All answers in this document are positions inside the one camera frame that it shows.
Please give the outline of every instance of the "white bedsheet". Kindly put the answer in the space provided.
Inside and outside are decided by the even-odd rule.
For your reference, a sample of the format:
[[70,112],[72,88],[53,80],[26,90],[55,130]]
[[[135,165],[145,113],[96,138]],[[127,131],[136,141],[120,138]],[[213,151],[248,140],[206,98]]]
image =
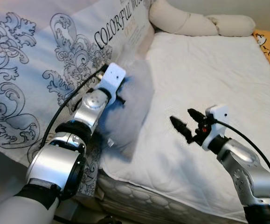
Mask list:
[[[204,112],[226,103],[230,124],[270,160],[270,65],[263,52],[252,36],[157,33],[147,58],[155,94],[133,160],[104,151],[101,168],[115,180],[206,213],[245,221],[232,180],[215,155],[195,143],[189,146],[173,129],[169,116],[181,118],[194,130],[197,126],[188,108]],[[247,145],[230,130],[226,135]]]

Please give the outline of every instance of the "black cable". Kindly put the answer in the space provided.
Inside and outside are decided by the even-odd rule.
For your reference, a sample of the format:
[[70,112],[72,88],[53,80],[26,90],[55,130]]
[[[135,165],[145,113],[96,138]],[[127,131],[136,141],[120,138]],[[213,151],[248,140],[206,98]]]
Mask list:
[[53,118],[51,119],[46,131],[45,131],[45,134],[43,135],[43,138],[42,138],[42,141],[41,141],[41,145],[40,145],[40,148],[44,147],[45,143],[46,143],[46,140],[47,140],[47,137],[48,137],[48,134],[55,122],[55,120],[57,119],[58,115],[61,113],[61,111],[64,109],[64,107],[66,106],[66,104],[79,92],[79,90],[85,86],[85,84],[90,80],[92,79],[94,76],[97,75],[97,73],[103,71],[105,72],[108,68],[108,65],[103,65],[99,70],[97,70],[95,73],[93,73],[92,75],[90,75],[87,79],[85,79],[80,85],[78,88],[76,88],[76,90],[70,94],[66,100],[64,101],[63,104],[61,104],[61,106],[58,108],[57,112],[54,114]]
[[223,125],[223,126],[229,128],[229,129],[231,129],[232,131],[234,131],[235,133],[237,133],[241,137],[243,137],[261,155],[261,157],[263,158],[263,160],[265,161],[265,163],[267,164],[267,166],[270,169],[270,162],[269,162],[269,160],[265,157],[265,155],[263,154],[263,152],[247,136],[245,136],[243,133],[241,133],[240,131],[236,130],[234,127],[232,127],[232,126],[230,126],[230,125],[228,125],[226,123],[223,123],[223,122],[218,121],[216,119],[215,119],[215,123],[220,124],[220,125]]

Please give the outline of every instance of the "wall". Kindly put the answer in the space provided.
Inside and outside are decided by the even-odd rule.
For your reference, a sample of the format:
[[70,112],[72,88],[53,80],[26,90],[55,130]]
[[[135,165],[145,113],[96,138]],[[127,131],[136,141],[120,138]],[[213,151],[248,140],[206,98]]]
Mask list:
[[270,0],[168,0],[181,10],[210,14],[243,14],[254,19],[258,29],[270,30]]

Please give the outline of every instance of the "decorative pattern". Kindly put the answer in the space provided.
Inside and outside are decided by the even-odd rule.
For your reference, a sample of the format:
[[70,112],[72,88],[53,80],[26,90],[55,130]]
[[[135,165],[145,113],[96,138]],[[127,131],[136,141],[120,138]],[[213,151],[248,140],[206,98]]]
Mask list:
[[[50,81],[47,88],[57,93],[61,105],[82,81],[110,62],[112,47],[107,45],[100,50],[84,35],[77,34],[74,21],[68,15],[55,14],[50,25],[57,43],[56,57],[63,62],[63,76],[54,70],[47,70],[42,76]],[[95,79],[90,80],[87,87],[95,82]]]
[[35,46],[35,26],[15,13],[7,13],[6,22],[0,22],[0,147],[5,149],[28,147],[40,133],[36,117],[22,113],[25,96],[15,84],[18,68],[9,64],[11,59],[29,62],[22,49]]
[[[55,14],[50,25],[57,44],[56,58],[63,62],[63,75],[55,70],[46,70],[42,76],[49,80],[47,88],[49,92],[57,94],[58,104],[61,105],[88,76],[100,69],[105,63],[110,63],[112,47],[106,46],[103,50],[100,50],[95,43],[91,43],[84,35],[77,35],[75,24],[68,15]],[[96,79],[91,79],[86,84],[86,88],[89,89],[96,82]],[[67,106],[69,112],[72,113],[73,100]],[[92,138],[91,145],[87,147],[84,175],[79,187],[79,192],[87,196],[94,195],[100,157],[99,141],[94,136]],[[40,142],[41,140],[38,140],[29,148],[29,162],[39,151]]]

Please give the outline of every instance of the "mattress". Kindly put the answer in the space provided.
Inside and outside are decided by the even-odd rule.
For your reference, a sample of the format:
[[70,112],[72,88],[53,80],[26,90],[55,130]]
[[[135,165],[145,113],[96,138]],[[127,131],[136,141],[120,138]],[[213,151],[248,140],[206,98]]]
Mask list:
[[104,197],[100,204],[109,213],[143,224],[242,224],[191,208],[155,192],[99,174]]
[[[194,130],[197,125],[188,108],[203,112],[225,103],[230,125],[250,137],[270,160],[270,65],[259,45],[252,36],[157,33],[147,59],[155,94],[133,159],[105,150],[100,168],[114,180],[203,213],[246,222],[229,174],[212,152],[188,145],[169,117],[182,119]],[[230,130],[226,136],[247,145]]]

